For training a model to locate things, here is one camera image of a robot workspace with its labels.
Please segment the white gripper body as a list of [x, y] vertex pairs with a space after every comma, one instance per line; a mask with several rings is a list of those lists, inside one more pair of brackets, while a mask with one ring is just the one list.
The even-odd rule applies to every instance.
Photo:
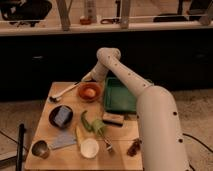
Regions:
[[98, 69], [92, 69], [83, 78], [82, 81], [96, 81], [101, 82], [103, 80], [103, 72]]

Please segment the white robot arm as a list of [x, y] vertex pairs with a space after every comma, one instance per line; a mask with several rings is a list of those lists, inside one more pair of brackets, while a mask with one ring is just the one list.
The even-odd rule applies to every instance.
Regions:
[[189, 171], [190, 165], [173, 95], [122, 64], [118, 48], [99, 48], [96, 56], [96, 65], [82, 80], [102, 82], [111, 71], [135, 96], [142, 140], [143, 171]]

